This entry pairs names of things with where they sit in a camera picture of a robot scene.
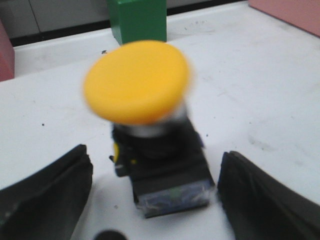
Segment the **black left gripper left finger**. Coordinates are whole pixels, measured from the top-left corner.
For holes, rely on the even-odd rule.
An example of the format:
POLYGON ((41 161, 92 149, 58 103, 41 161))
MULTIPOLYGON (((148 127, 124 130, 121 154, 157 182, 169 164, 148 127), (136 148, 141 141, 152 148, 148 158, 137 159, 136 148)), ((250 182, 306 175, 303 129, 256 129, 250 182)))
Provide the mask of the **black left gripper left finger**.
POLYGON ((92 187, 85 145, 0 191, 2 240, 69 240, 92 187))

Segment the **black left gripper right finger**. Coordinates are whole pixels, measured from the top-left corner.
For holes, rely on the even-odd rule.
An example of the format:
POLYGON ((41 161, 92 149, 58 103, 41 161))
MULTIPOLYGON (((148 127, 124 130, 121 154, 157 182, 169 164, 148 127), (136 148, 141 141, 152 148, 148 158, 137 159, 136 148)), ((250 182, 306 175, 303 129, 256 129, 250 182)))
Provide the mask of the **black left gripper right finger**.
POLYGON ((225 152, 218 194, 237 240, 318 240, 320 206, 239 152, 225 152))

